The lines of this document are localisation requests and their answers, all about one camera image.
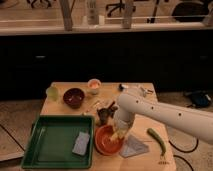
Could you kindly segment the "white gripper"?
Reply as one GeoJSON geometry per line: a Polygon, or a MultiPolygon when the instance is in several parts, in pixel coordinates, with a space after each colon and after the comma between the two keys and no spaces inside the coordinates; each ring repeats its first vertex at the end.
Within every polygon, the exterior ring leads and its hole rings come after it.
{"type": "Polygon", "coordinates": [[[124,138],[132,128],[135,115],[124,110],[117,110],[114,114],[114,128],[119,138],[124,138]]]}

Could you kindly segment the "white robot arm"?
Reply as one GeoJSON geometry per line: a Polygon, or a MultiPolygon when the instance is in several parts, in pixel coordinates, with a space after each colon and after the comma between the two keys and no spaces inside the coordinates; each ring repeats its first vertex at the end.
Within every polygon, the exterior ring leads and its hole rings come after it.
{"type": "Polygon", "coordinates": [[[114,114],[117,129],[129,130],[134,124],[135,115],[139,114],[213,145],[211,112],[150,101],[133,92],[122,92],[117,104],[119,108],[114,114]]]}

